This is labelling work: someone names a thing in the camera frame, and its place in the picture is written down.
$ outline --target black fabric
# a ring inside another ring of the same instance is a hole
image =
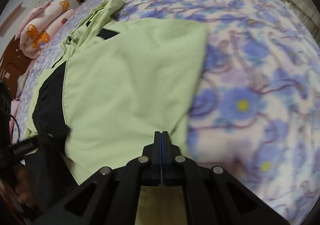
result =
[[[115,32],[115,31],[111,31],[108,29],[101,29],[100,33],[97,34],[97,36],[107,40],[109,38],[116,36],[117,34],[119,34],[119,33]]]
[[[42,84],[32,118],[39,134],[51,138],[36,153],[25,156],[39,208],[45,212],[77,187],[61,153],[69,128],[62,110],[62,88],[66,62],[61,64]]]
[[[62,109],[62,88],[66,62],[62,63],[47,78],[39,90],[38,101],[32,114],[33,123],[39,134],[51,134],[55,138],[66,138],[69,132]],[[64,154],[64,143],[58,150]]]

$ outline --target cartoon bear print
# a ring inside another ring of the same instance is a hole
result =
[[[59,4],[62,6],[62,12],[66,12],[68,8],[70,7],[69,1],[60,1]]]
[[[37,30],[37,27],[33,24],[30,24],[28,27],[27,27],[27,31],[28,31],[28,36],[31,38],[31,39],[34,39],[35,37],[37,37],[37,35],[39,34],[38,33],[38,30]]]
[[[50,41],[50,36],[46,31],[42,31],[42,33],[38,36],[38,38],[33,42],[33,48],[40,48],[40,46],[44,46],[44,44]]]

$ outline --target wooden bed frame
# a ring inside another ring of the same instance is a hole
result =
[[[25,73],[31,62],[20,50],[19,41],[12,38],[0,59],[0,80],[4,80],[13,98],[17,93],[18,77]]]

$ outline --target blue flower pattern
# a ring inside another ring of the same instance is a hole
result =
[[[102,1],[84,2],[37,59],[18,109],[21,134],[39,75]],[[320,195],[320,50],[308,30],[279,0],[124,2],[118,20],[208,24],[207,56],[189,115],[189,153],[204,164],[223,163],[223,157],[212,159],[213,150],[227,156],[235,151],[230,141],[248,145],[234,157],[241,166],[236,178],[291,224],[301,224]]]

